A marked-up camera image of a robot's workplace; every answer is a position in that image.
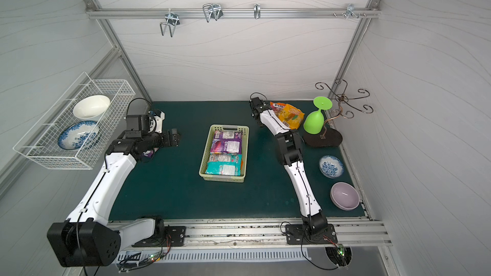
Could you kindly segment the orange fruits candy bag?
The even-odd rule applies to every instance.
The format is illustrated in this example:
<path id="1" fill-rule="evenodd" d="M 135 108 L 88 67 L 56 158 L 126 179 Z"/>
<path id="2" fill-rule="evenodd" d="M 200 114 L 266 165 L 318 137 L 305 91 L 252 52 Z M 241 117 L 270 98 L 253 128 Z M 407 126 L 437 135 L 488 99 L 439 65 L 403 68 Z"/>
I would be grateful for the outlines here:
<path id="1" fill-rule="evenodd" d="M 270 102 L 270 106 L 275 113 L 279 113 L 282 110 L 284 110 L 284 108 L 286 107 L 286 104 L 280 103 L 280 102 L 278 102 L 278 103 Z"/>

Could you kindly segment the purple Fox's berries candy bag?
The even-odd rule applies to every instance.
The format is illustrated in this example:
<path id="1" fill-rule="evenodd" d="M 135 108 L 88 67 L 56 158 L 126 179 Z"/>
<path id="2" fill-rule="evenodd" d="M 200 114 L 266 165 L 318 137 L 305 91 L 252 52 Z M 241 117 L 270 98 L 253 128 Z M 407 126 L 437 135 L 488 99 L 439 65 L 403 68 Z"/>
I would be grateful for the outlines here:
<path id="1" fill-rule="evenodd" d="M 151 159 L 151 158 L 153 158 L 154 155 L 155 155 L 155 150 L 152 149 L 152 150 L 149 150 L 147 152 L 142 153 L 142 158 L 149 158 L 149 159 Z"/>

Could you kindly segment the yellow orange candy bag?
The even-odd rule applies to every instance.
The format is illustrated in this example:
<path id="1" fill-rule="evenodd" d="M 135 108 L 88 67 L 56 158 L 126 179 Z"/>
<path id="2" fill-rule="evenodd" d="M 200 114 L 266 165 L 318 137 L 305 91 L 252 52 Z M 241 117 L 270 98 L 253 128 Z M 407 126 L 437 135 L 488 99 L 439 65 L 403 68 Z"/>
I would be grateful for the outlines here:
<path id="1" fill-rule="evenodd" d="M 304 113 L 288 103 L 279 103 L 278 106 L 280 107 L 278 112 L 280 121 L 290 129 L 299 129 L 304 119 Z"/>

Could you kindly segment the purple candy bag back side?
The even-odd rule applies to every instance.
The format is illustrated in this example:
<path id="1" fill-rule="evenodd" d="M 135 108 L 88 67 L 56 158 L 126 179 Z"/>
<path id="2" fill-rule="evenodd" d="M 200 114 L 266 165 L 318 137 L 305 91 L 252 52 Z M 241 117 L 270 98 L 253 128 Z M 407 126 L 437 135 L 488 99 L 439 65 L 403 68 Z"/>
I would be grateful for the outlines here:
<path id="1" fill-rule="evenodd" d="M 242 133 L 239 131 L 216 130 L 210 152 L 240 155 L 242 153 Z"/>

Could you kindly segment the teal mint candy bag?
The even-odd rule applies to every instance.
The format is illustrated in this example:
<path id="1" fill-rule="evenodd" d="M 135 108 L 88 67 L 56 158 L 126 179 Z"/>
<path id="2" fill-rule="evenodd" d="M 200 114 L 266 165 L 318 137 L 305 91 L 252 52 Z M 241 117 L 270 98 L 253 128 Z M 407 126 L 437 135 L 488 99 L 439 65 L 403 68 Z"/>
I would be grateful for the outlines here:
<path id="1" fill-rule="evenodd" d="M 211 153 L 205 173 L 208 175 L 240 176 L 241 166 L 241 155 Z"/>

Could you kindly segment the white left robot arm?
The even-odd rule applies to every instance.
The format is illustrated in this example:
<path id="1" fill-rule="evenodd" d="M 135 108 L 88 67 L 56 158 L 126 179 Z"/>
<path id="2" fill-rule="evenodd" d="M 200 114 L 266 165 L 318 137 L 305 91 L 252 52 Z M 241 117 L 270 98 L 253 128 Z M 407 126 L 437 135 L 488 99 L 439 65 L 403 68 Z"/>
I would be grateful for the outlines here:
<path id="1" fill-rule="evenodd" d="M 55 222 L 47 239 L 63 267 L 105 267 L 122 249 L 144 240 L 170 244 L 161 217 L 144 217 L 109 228 L 112 207 L 130 172 L 145 152 L 177 146 L 177 129 L 139 138 L 121 135 L 108 147 L 104 164 L 84 198 L 63 222 Z"/>

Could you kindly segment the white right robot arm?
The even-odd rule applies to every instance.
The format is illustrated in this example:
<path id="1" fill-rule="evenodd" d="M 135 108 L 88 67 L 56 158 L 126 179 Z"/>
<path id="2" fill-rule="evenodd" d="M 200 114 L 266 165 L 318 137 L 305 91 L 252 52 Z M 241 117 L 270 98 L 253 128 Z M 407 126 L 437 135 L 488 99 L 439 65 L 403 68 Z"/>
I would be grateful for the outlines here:
<path id="1" fill-rule="evenodd" d="M 249 105 L 251 115 L 258 125 L 267 127 L 276 139 L 280 163 L 288 173 L 297 195 L 304 234 L 309 239 L 322 235 L 328 228 L 328 222 L 306 175 L 301 136 L 298 131 L 286 126 L 272 107 L 261 98 L 250 97 Z"/>

